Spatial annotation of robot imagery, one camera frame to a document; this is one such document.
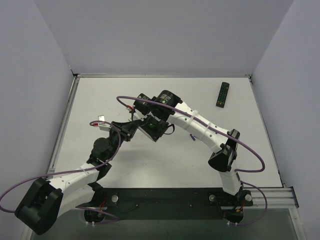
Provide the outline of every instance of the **purple cable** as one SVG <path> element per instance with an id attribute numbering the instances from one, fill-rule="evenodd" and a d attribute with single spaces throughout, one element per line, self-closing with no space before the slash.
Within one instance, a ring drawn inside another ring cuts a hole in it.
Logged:
<path id="1" fill-rule="evenodd" d="M 18 183 L 16 183 L 15 185 L 13 185 L 12 187 L 10 187 L 9 189 L 7 189 L 4 193 L 1 194 L 0 196 L 0 202 L 1 200 L 4 198 L 4 196 L 9 193 L 11 190 L 15 189 L 16 187 L 20 186 L 21 184 L 24 184 L 24 183 L 27 183 L 29 181 L 32 181 L 32 180 L 35 180 L 35 179 L 39 179 L 39 178 L 44 178 L 44 177 L 50 177 L 50 176 L 55 176 L 55 175 L 61 175 L 61 174 L 73 174 L 73 173 L 80 173 L 80 172 L 83 172 L 83 171 L 90 171 L 90 170 L 93 170 L 93 169 L 98 169 L 100 167 L 102 167 L 103 165 L 107 164 L 108 162 L 112 161 L 112 159 L 114 159 L 114 157 L 116 156 L 116 154 L 118 153 L 119 151 L 119 148 L 121 146 L 121 136 L 120 136 L 120 132 L 119 130 L 111 123 L 107 122 L 107 121 L 92 121 L 90 122 L 90 126 L 93 126 L 94 123 L 104 123 L 104 124 L 108 124 L 110 125 L 111 127 L 113 127 L 116 132 L 117 132 L 117 135 L 119 137 L 119 143 L 118 143 L 118 146 L 115 150 L 115 153 L 113 154 L 113 156 L 108 159 L 107 161 L 105 161 L 104 163 L 98 165 L 98 166 L 94 166 L 94 167 L 90 167 L 90 168 L 86 168 L 86 169 L 79 169 L 79 170 L 70 170 L 70 171 L 60 171 L 60 172 L 54 172 L 54 173 L 48 173 L 48 174 L 44 174 L 44 175 L 39 175 L 39 176 L 34 176 L 34 177 L 30 177 L 26 180 L 23 180 L 23 181 L 20 181 Z M 8 209 L 5 209 L 3 208 L 1 205 L 0 205 L 0 210 L 3 211 L 3 212 L 6 212 L 6 213 L 11 213 L 11 214 L 14 214 L 15 211 L 14 210 L 8 210 Z"/>
<path id="2" fill-rule="evenodd" d="M 250 224 L 255 223 L 256 221 L 258 221 L 259 219 L 263 218 L 263 217 L 266 215 L 267 209 L 268 209 L 267 197 L 266 197 L 266 195 L 264 194 L 264 192 L 263 192 L 259 187 L 255 186 L 255 185 L 253 185 L 253 184 L 247 183 L 247 182 L 245 182 L 245 181 L 241 181 L 241 180 L 240 180 L 240 182 L 241 182 L 242 184 L 247 184 L 247 185 L 249 185 L 249 186 L 257 189 L 257 190 L 262 194 L 262 196 L 263 196 L 263 198 L 264 198 L 264 201 L 265 201 L 265 208 L 264 208 L 263 213 L 262 213 L 259 217 L 257 217 L 256 219 L 254 219 L 254 220 L 252 220 L 252 221 L 249 221 L 249 222 L 246 222 L 246 223 L 238 223 L 238 224 L 236 224 L 236 223 L 234 223 L 234 222 L 232 222 L 232 221 L 228 221 L 228 220 L 226 219 L 226 217 L 225 217 L 225 216 L 226 216 L 226 212 L 224 212 L 223 218 L 224 218 L 225 220 L 227 220 L 228 223 L 230 223 L 230 224 L 232 224 L 232 225 L 235 225 L 235 226 L 239 226 L 239 227 L 241 227 L 241 226 L 247 226 L 247 225 L 250 225 Z"/>
<path id="3" fill-rule="evenodd" d="M 165 105 L 163 103 L 160 103 L 160 102 L 156 102 L 156 101 L 151 101 L 151 100 L 146 100 L 146 99 L 142 99 L 142 98 L 137 98 L 137 97 L 132 97 L 132 96 L 117 96 L 116 99 L 118 100 L 119 103 L 121 103 L 123 106 L 127 107 L 127 105 L 121 101 L 120 99 L 130 99 L 130 100 L 135 100 L 135 101 L 140 101 L 140 102 L 146 102 L 146 103 L 149 103 L 149 104 L 154 104 L 154 105 L 159 105 L 161 107 L 164 107 L 164 108 L 167 108 L 167 109 L 171 109 L 177 113 L 180 113 L 182 115 L 185 115 L 189 118 L 191 118 L 192 116 L 184 111 L 181 111 L 179 109 L 176 109 L 172 106 L 168 106 L 168 105 Z M 194 120 L 196 120 L 198 123 L 202 124 L 203 126 L 205 127 L 208 127 L 208 125 L 206 123 L 204 123 L 202 120 L 200 120 L 199 118 L 197 117 L 194 117 L 193 118 Z M 248 149 L 251 153 L 253 153 L 253 155 L 255 155 L 261 162 L 261 165 L 262 165 L 262 168 L 261 169 L 258 169 L 258 170 L 245 170 L 245 169 L 235 169 L 236 172 L 244 172 L 244 173 L 260 173 L 260 172 L 263 172 L 266 168 L 266 165 L 265 165 L 265 162 L 263 161 L 263 159 L 260 157 L 260 155 L 258 153 L 256 153 L 256 151 L 254 151 L 251 147 L 249 147 L 248 145 L 246 145 L 245 143 L 243 143 L 242 141 L 232 137 L 232 136 L 229 136 L 228 134 L 225 134 L 224 132 L 222 131 L 219 131 L 219 130 L 216 130 L 214 129 L 213 127 L 209 126 L 208 127 L 210 130 L 214 131 L 215 133 L 218 133 L 228 139 L 231 139 L 233 141 L 235 141 L 236 143 L 242 145 L 243 147 L 245 147 L 246 149 Z"/>
<path id="4" fill-rule="evenodd" d="M 106 221 L 101 221 L 101 222 L 97 222 L 97 223 L 94 223 L 95 225 L 98 225 L 98 224 L 108 224 L 108 223 L 113 223 L 113 222 L 117 222 L 119 221 L 119 217 L 111 214 L 111 213 L 108 213 L 108 212 L 105 212 L 105 211 L 100 211 L 98 209 L 94 209 L 94 208 L 90 208 L 90 207 L 84 207 L 84 206 L 76 206 L 75 207 L 76 209 L 83 209 L 83 210 L 89 210 L 89 211 L 93 211 L 93 212 L 97 212 L 97 213 L 100 213 L 100 214 L 104 214 L 104 215 L 107 215 L 107 216 L 110 216 L 112 218 L 114 218 L 114 220 L 106 220 Z"/>
<path id="5" fill-rule="evenodd" d="M 158 105 L 158 106 L 161 106 L 161 107 L 164 107 L 164 108 L 167 108 L 167 109 L 171 109 L 171 110 L 173 110 L 173 111 L 175 111 L 175 112 L 177 112 L 177 113 L 180 113 L 180 114 L 182 114 L 182 115 L 185 115 L 185 116 L 187 116 L 187 117 L 189 117 L 189 118 L 192 117 L 190 114 L 188 114 L 188 113 L 186 113 L 186 112 L 184 112 L 184 111 L 181 111 L 181 110 L 179 110 L 179 109 L 177 109 L 177 108 L 175 108 L 175 107 L 168 106 L 168 105 L 165 105 L 165 104 L 163 104 L 163 103 L 156 102 L 156 101 L 151 101 L 151 100 L 146 100 L 146 99 L 137 98 L 137 97 L 131 97 L 131 96 L 117 96 L 116 99 L 117 99 L 117 101 L 118 101 L 119 103 L 121 103 L 121 104 L 122 104 L 123 106 L 125 106 L 125 107 L 127 107 L 127 105 L 126 105 L 123 101 L 121 101 L 120 99 L 129 99 L 129 100 L 135 100 L 135 101 L 140 101 L 140 102 L 146 102 L 146 103 L 149 103 L 149 104 L 154 104 L 154 105 Z M 193 119 L 196 120 L 198 123 L 202 124 L 203 126 L 208 127 L 208 125 L 207 125 L 205 122 L 203 122 L 202 120 L 200 120 L 199 118 L 194 117 Z M 224 132 L 221 132 L 221 131 L 219 131 L 219 130 L 214 129 L 213 127 L 210 127 L 210 126 L 209 126 L 208 128 L 209 128 L 210 130 L 214 131 L 215 133 L 218 133 L 218 134 L 220 134 L 220 135 L 222 135 L 222 136 L 224 136 L 224 137 L 226 137 L 226 138 L 228 138 L 228 139 L 231 139 L 231 140 L 235 141 L 236 143 L 242 145 L 244 148 L 246 148 L 246 149 L 249 150 L 251 153 L 253 153 L 253 155 L 255 155 L 255 156 L 259 159 L 259 161 L 261 162 L 261 165 L 262 165 L 261 169 L 258 169 L 258 170 L 245 170 L 245 169 L 238 169 L 238 168 L 237 168 L 237 169 L 234 170 L 235 172 L 260 173 L 260 172 L 263 172 L 263 171 L 266 169 L 266 165 L 265 165 L 265 162 L 263 161 L 262 157 L 261 157 L 256 151 L 254 151 L 251 147 L 249 147 L 248 145 L 246 145 L 246 144 L 243 143 L 242 141 L 240 141 L 240 140 L 238 140 L 238 139 L 236 139 L 236 138 L 234 138 L 234 137 L 232 137 L 232 136 L 229 136 L 229 135 L 225 134 Z M 260 188 L 258 188 L 257 186 L 254 186 L 254 185 L 252 185 L 252 184 L 250 184 L 250 183 L 241 181 L 241 180 L 240 180 L 240 182 L 241 182 L 242 184 L 247 184 L 247 185 L 249 185 L 249 186 L 257 189 L 257 190 L 263 195 L 264 201 L 265 201 L 265 209 L 264 209 L 263 214 L 262 214 L 261 216 L 259 216 L 258 218 L 256 218 L 255 220 L 252 220 L 252 221 L 250 221 L 250 222 L 243 223 L 243 224 L 235 224 L 234 222 L 230 222 L 232 225 L 246 226 L 246 225 L 255 223 L 256 221 L 258 221 L 259 219 L 261 219 L 261 218 L 266 214 L 267 209 L 268 209 L 268 201 L 267 201 L 266 195 L 261 191 Z"/>

